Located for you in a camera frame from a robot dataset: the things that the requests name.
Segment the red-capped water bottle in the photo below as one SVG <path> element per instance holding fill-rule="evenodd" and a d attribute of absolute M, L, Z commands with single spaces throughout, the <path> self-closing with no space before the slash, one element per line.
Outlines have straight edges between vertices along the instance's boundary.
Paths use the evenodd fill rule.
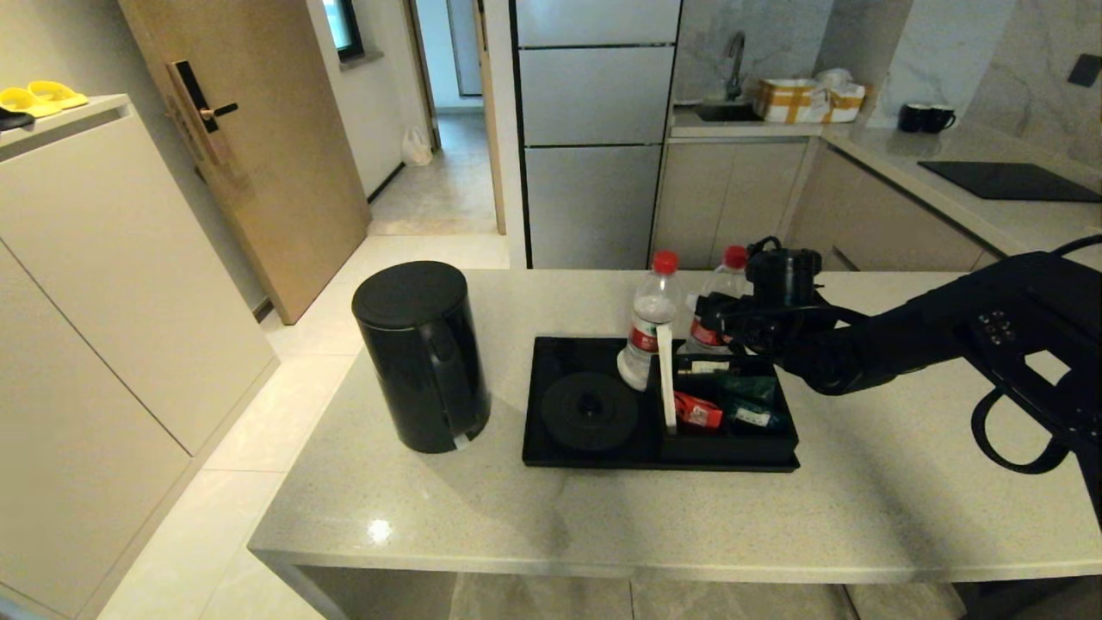
<path fill-rule="evenodd" d="M 676 320 L 684 298 L 677 272 L 676 252 L 658 251 L 634 292 L 628 337 L 616 359 L 622 380 L 634 391 L 647 388 L 651 358 L 659 352 L 658 328 Z"/>
<path fill-rule="evenodd" d="M 690 301 L 693 319 L 684 345 L 678 349 L 680 356 L 732 356 L 730 345 L 732 338 L 723 331 L 711 330 L 702 325 L 703 311 L 701 303 L 712 294 L 727 295 L 739 298 L 746 287 L 745 270 L 748 262 L 748 250 L 743 244 L 732 244 L 724 252 L 720 267 L 716 267 L 707 282 Z"/>

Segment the black electric kettle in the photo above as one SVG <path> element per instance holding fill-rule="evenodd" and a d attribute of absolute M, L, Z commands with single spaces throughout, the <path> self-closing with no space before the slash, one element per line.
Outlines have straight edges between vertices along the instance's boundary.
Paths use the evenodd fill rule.
<path fill-rule="evenodd" d="M 350 311 L 406 447 L 463 449 L 491 418 L 467 280 L 442 262 L 406 262 L 375 272 Z"/>

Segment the green tea packet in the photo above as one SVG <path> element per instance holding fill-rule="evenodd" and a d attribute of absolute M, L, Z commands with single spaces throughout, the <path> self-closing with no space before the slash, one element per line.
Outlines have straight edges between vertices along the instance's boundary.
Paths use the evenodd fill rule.
<path fill-rule="evenodd" d="M 733 400 L 725 409 L 725 416 L 731 424 L 752 426 L 763 431 L 781 431 L 786 428 L 784 416 L 773 407 L 752 403 L 747 400 Z"/>
<path fill-rule="evenodd" d="M 717 387 L 724 403 L 775 407 L 779 381 L 775 376 L 721 376 Z"/>

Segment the red snack packet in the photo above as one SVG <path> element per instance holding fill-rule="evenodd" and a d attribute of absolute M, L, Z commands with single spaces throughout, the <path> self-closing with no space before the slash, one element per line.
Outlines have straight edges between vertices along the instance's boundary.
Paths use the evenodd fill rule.
<path fill-rule="evenodd" d="M 716 403 L 681 391 L 674 393 L 674 413 L 678 426 L 685 428 L 717 431 L 723 421 L 723 409 Z"/>

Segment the round black kettle base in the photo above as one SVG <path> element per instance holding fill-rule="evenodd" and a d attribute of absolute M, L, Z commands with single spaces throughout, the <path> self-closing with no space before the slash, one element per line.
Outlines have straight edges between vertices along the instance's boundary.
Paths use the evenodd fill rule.
<path fill-rule="evenodd" d="M 538 412 L 559 446 L 586 454 L 618 449 L 639 424 L 631 389 L 595 372 L 559 378 L 540 399 Z"/>

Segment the long white sachet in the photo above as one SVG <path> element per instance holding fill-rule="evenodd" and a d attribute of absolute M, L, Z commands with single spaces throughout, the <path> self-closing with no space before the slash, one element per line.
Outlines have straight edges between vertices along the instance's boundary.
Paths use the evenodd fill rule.
<path fill-rule="evenodd" d="M 674 349 L 672 346 L 672 327 L 669 325 L 669 323 L 662 323 L 662 325 L 657 326 L 656 338 L 659 349 L 658 350 L 659 388 L 660 388 L 660 398 L 662 405 L 662 415 L 665 415 L 665 429 L 666 433 L 668 433 L 668 435 L 677 435 L 678 418 L 676 409 L 676 389 L 673 380 Z"/>

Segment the black compartment organizer box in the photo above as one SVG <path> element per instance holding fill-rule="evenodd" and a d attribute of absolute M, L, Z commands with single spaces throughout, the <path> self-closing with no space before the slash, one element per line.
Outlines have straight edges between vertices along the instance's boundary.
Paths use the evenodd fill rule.
<path fill-rule="evenodd" d="M 677 376 L 676 358 L 728 358 L 730 371 L 712 376 Z M 795 418 L 789 411 L 780 383 L 775 398 L 775 411 L 784 416 L 786 428 L 763 431 L 752 426 L 734 425 L 725 416 L 724 403 L 719 393 L 721 376 L 775 376 L 771 365 L 761 356 L 676 356 L 674 392 L 681 391 L 716 403 L 723 409 L 723 421 L 717 431 L 693 429 L 678 426 L 677 435 L 668 435 L 665 417 L 657 421 L 657 463 L 665 468 L 694 468 L 702 471 L 737 472 L 795 472 L 800 467 L 796 458 L 799 443 Z"/>

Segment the beige kitchen base cabinets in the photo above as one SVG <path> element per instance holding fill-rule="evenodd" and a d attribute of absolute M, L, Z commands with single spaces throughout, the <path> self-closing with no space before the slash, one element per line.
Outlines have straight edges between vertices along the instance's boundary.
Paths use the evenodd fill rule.
<path fill-rule="evenodd" d="M 1102 203 L 988 200 L 928 161 L 1035 164 L 1102 193 L 1102 173 L 997 131 L 706 123 L 674 117 L 653 249 L 687 270 L 775 236 L 827 270 L 961 272 L 1102 233 Z"/>

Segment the dark kitchen sink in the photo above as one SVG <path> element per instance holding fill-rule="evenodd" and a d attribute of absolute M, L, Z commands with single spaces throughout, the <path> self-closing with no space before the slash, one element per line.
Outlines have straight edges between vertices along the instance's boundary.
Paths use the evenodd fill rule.
<path fill-rule="evenodd" d="M 700 104 L 693 107 L 692 113 L 706 123 L 763 122 L 752 104 Z"/>

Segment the black serving tray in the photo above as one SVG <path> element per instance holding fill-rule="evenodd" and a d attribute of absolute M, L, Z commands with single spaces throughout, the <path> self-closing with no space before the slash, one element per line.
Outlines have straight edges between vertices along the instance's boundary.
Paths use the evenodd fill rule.
<path fill-rule="evenodd" d="M 534 340 L 534 365 L 529 385 L 529 401 L 523 428 L 521 458 L 529 467 L 544 468 L 636 468 L 636 470 L 684 470 L 665 468 L 657 463 L 657 421 L 662 417 L 659 387 L 659 361 L 650 365 L 647 388 L 634 391 L 622 380 L 616 359 L 622 352 L 622 338 L 538 337 Z M 618 449 L 586 454 L 559 446 L 539 417 L 539 401 L 559 378 L 579 372 L 595 372 L 618 378 L 630 388 L 639 406 L 639 424 Z"/>

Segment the cardboard box with yellow tape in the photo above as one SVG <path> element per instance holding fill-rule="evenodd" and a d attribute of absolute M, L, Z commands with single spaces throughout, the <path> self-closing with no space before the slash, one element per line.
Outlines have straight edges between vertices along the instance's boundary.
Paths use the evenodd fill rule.
<path fill-rule="evenodd" d="M 770 123 L 850 123 L 858 117 L 866 86 L 845 68 L 831 68 L 812 78 L 763 79 L 752 110 Z"/>

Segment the grey refrigerator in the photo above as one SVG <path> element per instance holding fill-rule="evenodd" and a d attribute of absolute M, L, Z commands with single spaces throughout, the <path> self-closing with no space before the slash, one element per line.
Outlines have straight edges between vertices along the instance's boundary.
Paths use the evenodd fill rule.
<path fill-rule="evenodd" d="M 526 263 L 641 270 L 684 0 L 509 0 Z"/>

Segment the metal kitchen faucet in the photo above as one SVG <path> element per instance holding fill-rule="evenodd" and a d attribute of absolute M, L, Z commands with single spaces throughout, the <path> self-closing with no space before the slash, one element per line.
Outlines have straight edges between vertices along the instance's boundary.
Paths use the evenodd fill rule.
<path fill-rule="evenodd" d="M 746 48 L 746 32 L 744 30 L 736 30 L 728 40 L 727 51 L 725 55 L 731 59 L 730 73 L 727 79 L 724 81 L 724 101 L 725 102 L 736 102 L 743 94 L 743 81 L 744 75 L 741 73 L 741 66 L 743 66 L 744 55 Z"/>

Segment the black induction cooktop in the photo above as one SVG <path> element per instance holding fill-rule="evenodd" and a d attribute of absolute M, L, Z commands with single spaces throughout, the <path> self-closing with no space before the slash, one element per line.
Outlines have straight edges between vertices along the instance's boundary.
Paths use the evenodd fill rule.
<path fill-rule="evenodd" d="M 1102 204 L 1102 194 L 1035 164 L 919 161 L 918 165 L 979 199 L 992 202 L 1081 202 Z"/>

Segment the dark window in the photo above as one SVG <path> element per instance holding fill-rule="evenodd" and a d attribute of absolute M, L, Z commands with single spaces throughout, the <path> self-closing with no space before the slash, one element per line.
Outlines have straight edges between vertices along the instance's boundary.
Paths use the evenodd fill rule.
<path fill-rule="evenodd" d="M 320 0 L 341 62 L 361 59 L 365 50 L 353 0 Z"/>

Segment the wooden door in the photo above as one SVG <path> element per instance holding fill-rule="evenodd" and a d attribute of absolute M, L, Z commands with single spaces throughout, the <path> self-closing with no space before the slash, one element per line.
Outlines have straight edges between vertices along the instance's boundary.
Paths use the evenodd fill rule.
<path fill-rule="evenodd" d="M 118 0 L 145 66 L 276 313 L 300 320 L 361 244 L 368 202 L 307 0 Z M 168 63 L 190 59 L 231 149 L 212 165 Z"/>

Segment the white tall cabinet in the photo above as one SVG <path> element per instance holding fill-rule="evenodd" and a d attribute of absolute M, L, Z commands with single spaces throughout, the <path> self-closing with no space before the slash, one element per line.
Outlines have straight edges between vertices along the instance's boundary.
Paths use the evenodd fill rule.
<path fill-rule="evenodd" d="M 126 95 L 0 133 L 0 619 L 98 616 L 278 365 Z"/>

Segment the yellow slipper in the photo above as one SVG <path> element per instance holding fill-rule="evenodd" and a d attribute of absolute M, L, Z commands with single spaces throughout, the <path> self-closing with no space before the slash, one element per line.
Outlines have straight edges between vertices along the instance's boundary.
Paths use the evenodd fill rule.
<path fill-rule="evenodd" d="M 28 115 L 40 119 L 60 115 L 64 110 L 58 102 L 48 101 L 28 88 L 9 87 L 0 90 L 0 109 L 12 115 Z"/>
<path fill-rule="evenodd" d="M 30 81 L 28 91 L 36 98 L 40 105 L 50 105 L 60 110 L 78 109 L 88 104 L 88 97 L 73 90 L 60 81 Z"/>

